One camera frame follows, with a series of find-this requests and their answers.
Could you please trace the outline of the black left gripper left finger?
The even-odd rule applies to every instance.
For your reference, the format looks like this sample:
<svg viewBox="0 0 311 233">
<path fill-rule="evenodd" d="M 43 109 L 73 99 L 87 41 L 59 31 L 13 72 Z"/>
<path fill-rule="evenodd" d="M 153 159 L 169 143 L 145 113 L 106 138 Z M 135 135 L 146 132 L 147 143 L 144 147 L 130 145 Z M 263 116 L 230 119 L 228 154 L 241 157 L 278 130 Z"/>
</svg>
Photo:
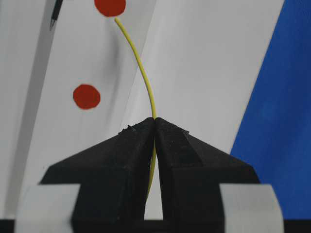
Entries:
<svg viewBox="0 0 311 233">
<path fill-rule="evenodd" d="M 51 165 L 41 184 L 79 184 L 71 225 L 76 233 L 130 233 L 143 221 L 155 120 Z"/>
</svg>

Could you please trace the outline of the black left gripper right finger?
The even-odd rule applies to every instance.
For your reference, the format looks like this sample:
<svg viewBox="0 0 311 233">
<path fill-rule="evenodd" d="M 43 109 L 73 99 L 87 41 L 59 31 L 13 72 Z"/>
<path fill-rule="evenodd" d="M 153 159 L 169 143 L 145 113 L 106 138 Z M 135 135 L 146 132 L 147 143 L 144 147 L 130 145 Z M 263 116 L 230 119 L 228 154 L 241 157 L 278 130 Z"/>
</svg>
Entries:
<svg viewBox="0 0 311 233">
<path fill-rule="evenodd" d="M 223 233 L 221 183 L 259 183 L 253 167 L 158 117 L 155 119 L 163 218 L 173 233 Z"/>
</svg>

